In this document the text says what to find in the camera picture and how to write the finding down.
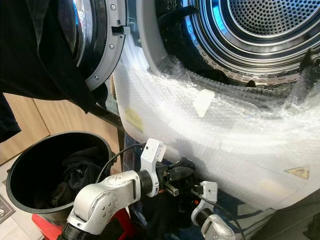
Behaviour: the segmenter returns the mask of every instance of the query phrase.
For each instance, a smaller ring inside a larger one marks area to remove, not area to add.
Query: washing machine door
[[[56,0],[50,6],[90,90],[115,69],[125,41],[125,0]]]

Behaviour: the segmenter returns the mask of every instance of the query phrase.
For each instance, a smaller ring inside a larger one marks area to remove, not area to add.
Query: black bucket
[[[73,202],[50,209],[37,209],[35,195],[50,195],[63,178],[61,162],[69,155],[91,147],[99,148],[105,155],[105,162],[112,155],[109,144],[103,138],[82,131],[52,135],[31,146],[17,158],[8,174],[6,192],[12,203],[52,224],[64,225]]]

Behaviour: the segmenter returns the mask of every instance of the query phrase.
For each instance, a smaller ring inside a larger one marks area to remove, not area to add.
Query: washing machine
[[[320,188],[320,1],[58,0],[90,90],[134,139],[259,210]]]

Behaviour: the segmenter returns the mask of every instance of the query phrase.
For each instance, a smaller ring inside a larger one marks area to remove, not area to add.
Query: wooden surface
[[[106,121],[85,112],[75,104],[67,101],[46,101],[34,99],[45,125],[51,135],[67,131],[86,131],[104,138],[114,153],[119,152],[117,128]],[[114,165],[114,173],[121,172],[118,160]]]
[[[32,144],[49,136],[46,125],[32,98],[4,94],[21,132],[0,143],[0,165],[23,152]]]

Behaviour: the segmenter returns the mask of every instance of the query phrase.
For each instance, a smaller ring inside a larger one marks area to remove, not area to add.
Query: bubble wrap
[[[120,117],[137,141],[158,139],[165,157],[261,210],[281,209],[320,187],[319,67],[281,88],[224,85],[174,57],[148,70],[129,37],[114,71]]]

